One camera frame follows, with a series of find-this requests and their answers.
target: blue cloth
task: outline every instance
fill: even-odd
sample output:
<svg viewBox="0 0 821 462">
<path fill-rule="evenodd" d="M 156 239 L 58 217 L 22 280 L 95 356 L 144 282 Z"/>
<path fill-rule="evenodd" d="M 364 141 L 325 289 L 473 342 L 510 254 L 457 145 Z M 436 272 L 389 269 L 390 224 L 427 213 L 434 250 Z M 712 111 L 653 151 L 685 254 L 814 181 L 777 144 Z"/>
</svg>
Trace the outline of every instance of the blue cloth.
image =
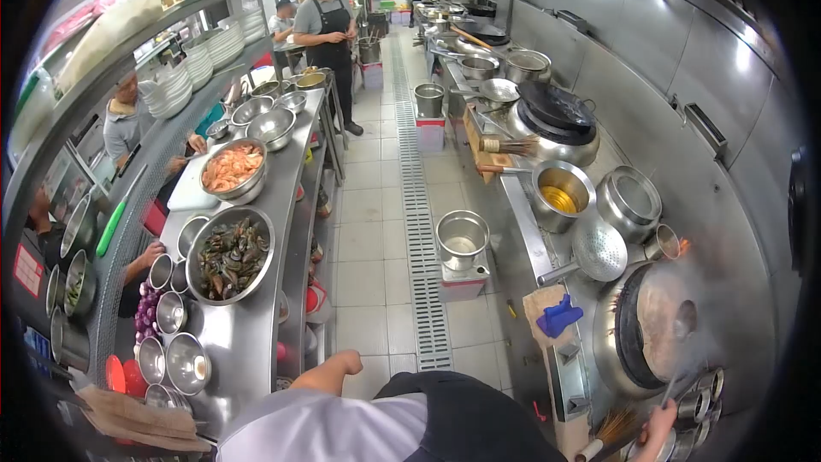
<svg viewBox="0 0 821 462">
<path fill-rule="evenodd" d="M 568 325 L 579 321 L 584 314 L 581 308 L 570 305 L 570 295 L 565 293 L 559 305 L 544 308 L 544 314 L 536 320 L 536 324 L 548 337 L 556 339 Z"/>
</svg>

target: black shoe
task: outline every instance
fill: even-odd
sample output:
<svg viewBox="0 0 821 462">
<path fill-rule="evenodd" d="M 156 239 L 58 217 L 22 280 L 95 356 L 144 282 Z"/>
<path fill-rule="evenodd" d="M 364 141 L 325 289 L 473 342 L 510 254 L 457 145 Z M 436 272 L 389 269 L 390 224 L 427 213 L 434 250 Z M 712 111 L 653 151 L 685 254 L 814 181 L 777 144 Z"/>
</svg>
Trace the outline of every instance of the black shoe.
<svg viewBox="0 0 821 462">
<path fill-rule="evenodd" d="M 345 124 L 345 130 L 353 134 L 354 136 L 361 136 L 362 133 L 364 133 L 364 128 L 359 127 L 359 125 L 353 122 Z"/>
</svg>

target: white cutting board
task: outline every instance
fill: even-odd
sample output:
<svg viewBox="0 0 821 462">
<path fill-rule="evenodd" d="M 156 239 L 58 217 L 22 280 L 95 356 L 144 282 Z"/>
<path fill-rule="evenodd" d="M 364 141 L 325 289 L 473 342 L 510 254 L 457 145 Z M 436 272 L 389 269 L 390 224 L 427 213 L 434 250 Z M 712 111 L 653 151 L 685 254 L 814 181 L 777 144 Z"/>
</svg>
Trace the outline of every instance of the white cutting board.
<svg viewBox="0 0 821 462">
<path fill-rule="evenodd" d="M 224 144 L 214 145 L 208 153 L 214 153 Z M 177 187 L 168 199 L 168 210 L 211 209 L 217 206 L 219 203 L 217 197 L 206 193 L 200 187 L 200 171 L 208 159 L 208 156 L 201 156 L 188 161 L 186 167 L 182 169 L 182 176 L 177 181 Z"/>
</svg>

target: black apron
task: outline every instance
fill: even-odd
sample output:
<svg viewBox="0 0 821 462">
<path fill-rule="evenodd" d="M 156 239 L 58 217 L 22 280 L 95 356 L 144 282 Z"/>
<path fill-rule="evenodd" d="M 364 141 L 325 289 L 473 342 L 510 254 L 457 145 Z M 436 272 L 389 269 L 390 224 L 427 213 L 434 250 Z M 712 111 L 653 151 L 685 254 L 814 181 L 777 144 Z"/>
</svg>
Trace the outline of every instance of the black apron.
<svg viewBox="0 0 821 462">
<path fill-rule="evenodd" d="M 425 393 L 428 421 L 419 448 L 406 462 L 566 462 L 516 401 L 472 376 L 397 373 L 375 399 L 413 392 Z"/>
<path fill-rule="evenodd" d="M 322 6 L 318 0 L 313 0 L 319 17 L 322 20 L 322 30 L 319 34 L 345 33 L 351 24 L 351 16 L 342 0 L 339 2 L 339 9 L 323 13 Z M 305 59 L 308 66 L 319 66 L 331 68 L 337 79 L 337 91 L 339 92 L 339 106 L 342 108 L 344 124 L 351 122 L 351 108 L 353 100 L 351 97 L 351 85 L 353 80 L 353 67 L 351 66 L 351 48 L 347 41 L 339 43 L 320 43 L 319 45 L 305 48 Z M 331 100 L 331 115 L 335 115 L 334 101 Z"/>
</svg>

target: wooden handle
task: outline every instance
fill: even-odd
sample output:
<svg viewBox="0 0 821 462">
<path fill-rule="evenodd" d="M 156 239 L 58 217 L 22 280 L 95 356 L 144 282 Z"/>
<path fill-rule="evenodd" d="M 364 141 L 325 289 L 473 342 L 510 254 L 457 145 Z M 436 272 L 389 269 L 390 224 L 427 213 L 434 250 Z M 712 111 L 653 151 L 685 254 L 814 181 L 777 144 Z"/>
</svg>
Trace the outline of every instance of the wooden handle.
<svg viewBox="0 0 821 462">
<path fill-rule="evenodd" d="M 460 36 L 465 36 L 466 40 L 472 41 L 478 46 L 483 46 L 484 48 L 486 48 L 488 50 L 493 50 L 492 46 L 487 45 L 487 43 L 485 43 L 484 41 L 478 39 L 476 36 L 474 36 L 472 34 L 468 34 L 465 31 L 462 31 L 458 27 L 451 26 L 451 30 L 454 31 L 456 34 L 459 34 Z"/>
</svg>

